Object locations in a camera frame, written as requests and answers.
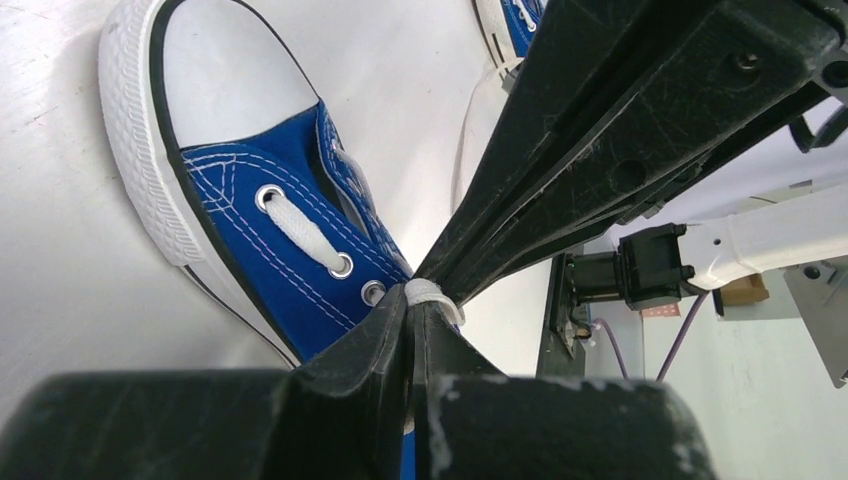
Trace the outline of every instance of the metal eyelet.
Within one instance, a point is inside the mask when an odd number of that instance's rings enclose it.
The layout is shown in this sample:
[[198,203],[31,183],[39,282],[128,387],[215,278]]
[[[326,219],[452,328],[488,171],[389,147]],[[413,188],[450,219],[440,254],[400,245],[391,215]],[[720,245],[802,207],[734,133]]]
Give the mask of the metal eyelet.
[[350,258],[350,255],[344,252],[339,252],[339,256],[342,257],[342,260],[345,261],[344,268],[342,268],[340,272],[329,268],[327,269],[327,271],[330,272],[330,276],[335,278],[336,280],[344,280],[345,278],[349,277],[351,273],[353,273],[353,259]]
[[285,197],[286,194],[283,193],[283,189],[276,185],[263,185],[259,187],[259,190],[256,191],[256,208],[258,208],[262,213],[268,213],[268,209],[265,208],[265,204],[271,200],[271,197],[274,195],[279,195],[281,197]]
[[362,286],[362,301],[369,307],[375,307],[386,294],[386,286],[379,280],[371,280]]

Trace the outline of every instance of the blue sneaker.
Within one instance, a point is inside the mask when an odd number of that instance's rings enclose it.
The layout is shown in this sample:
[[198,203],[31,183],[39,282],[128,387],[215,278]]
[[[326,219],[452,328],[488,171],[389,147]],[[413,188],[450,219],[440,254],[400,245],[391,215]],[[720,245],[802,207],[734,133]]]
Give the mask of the blue sneaker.
[[472,0],[492,61],[506,76],[527,55],[542,18],[539,0]]
[[159,250],[292,367],[410,270],[327,108],[238,0],[123,0],[100,43],[103,113]]

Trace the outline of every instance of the canvas shoe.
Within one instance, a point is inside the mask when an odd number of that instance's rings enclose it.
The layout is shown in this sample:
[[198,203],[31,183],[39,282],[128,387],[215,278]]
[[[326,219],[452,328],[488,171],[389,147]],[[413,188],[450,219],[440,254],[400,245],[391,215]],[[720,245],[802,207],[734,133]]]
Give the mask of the canvas shoe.
[[472,0],[492,61],[503,79],[527,55],[542,18],[540,0]]
[[147,232],[292,367],[409,278],[326,105],[248,5],[123,0],[99,76]]

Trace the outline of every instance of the white rubber sole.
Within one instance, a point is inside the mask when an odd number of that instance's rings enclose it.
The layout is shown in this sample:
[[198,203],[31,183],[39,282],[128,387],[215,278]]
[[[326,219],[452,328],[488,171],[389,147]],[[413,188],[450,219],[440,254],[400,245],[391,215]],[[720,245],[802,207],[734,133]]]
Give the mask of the white rubber sole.
[[296,367],[297,355],[218,255],[168,161],[150,83],[154,20],[167,1],[123,0],[106,21],[100,39],[100,95],[115,162],[145,229],[168,261]]
[[521,62],[515,55],[500,0],[472,0],[477,22],[501,80]]

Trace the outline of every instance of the blue canvas fabric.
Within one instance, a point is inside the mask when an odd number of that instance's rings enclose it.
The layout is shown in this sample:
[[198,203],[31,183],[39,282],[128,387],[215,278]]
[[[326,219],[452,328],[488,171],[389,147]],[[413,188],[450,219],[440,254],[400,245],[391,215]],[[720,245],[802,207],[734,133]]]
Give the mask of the blue canvas fabric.
[[[182,152],[224,243],[306,361],[371,311],[361,298],[363,285],[378,280],[391,288],[409,279],[397,246],[361,194],[361,180],[331,148],[334,138],[338,134],[319,102],[255,137]],[[325,171],[345,190],[367,234],[321,193],[309,168],[313,155],[320,155]],[[280,187],[337,251],[351,256],[350,277],[333,278],[259,210],[256,192],[269,184]]]
[[[524,5],[530,13],[530,18],[538,25],[542,18],[541,4],[536,0],[525,0]],[[512,39],[512,46],[515,48],[515,55],[517,57],[526,57],[535,32],[527,29],[527,24],[518,16],[521,10],[512,3],[512,0],[501,0],[501,6],[504,9],[507,28],[509,28],[509,36]]]

